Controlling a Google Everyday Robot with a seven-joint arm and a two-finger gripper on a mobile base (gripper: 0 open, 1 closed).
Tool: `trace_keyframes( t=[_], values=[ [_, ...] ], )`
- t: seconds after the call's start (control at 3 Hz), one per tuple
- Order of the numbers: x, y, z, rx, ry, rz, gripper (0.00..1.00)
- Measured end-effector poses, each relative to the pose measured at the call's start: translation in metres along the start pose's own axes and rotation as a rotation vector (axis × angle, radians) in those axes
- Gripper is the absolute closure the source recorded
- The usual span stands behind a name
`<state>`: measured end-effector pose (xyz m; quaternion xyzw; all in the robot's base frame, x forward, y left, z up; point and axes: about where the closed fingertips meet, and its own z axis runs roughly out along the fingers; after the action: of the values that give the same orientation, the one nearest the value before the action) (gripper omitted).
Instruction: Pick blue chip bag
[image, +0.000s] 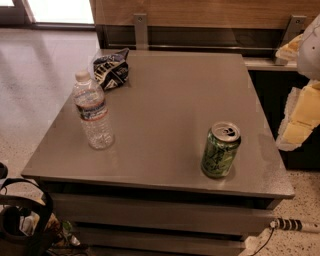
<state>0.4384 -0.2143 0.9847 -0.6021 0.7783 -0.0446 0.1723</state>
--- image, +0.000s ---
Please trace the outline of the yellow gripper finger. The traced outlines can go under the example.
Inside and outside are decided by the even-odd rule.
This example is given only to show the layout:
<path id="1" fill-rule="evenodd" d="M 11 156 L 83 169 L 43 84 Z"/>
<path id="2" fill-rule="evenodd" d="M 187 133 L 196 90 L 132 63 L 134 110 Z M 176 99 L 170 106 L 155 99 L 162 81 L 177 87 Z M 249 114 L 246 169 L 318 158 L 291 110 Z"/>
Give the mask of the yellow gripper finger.
<path id="1" fill-rule="evenodd" d="M 300 34 L 294 37 L 287 44 L 281 46 L 275 53 L 277 58 L 286 61 L 296 61 L 298 59 L 299 50 L 302 44 L 303 35 Z"/>
<path id="2" fill-rule="evenodd" d="M 299 148 L 320 125 L 320 82 L 310 80 L 302 89 L 293 87 L 288 94 L 276 139 L 282 151 Z"/>

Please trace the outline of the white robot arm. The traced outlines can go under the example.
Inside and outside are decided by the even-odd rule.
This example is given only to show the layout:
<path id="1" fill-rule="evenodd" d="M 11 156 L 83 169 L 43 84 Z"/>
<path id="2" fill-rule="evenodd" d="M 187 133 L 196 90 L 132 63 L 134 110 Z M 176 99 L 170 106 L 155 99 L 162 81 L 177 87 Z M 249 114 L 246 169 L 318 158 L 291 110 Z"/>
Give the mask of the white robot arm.
<path id="1" fill-rule="evenodd" d="M 309 79 L 302 89 L 291 89 L 278 129 L 277 148 L 293 151 L 320 125 L 320 14 L 302 34 L 282 46 L 276 56 L 295 61 L 298 73 Z"/>

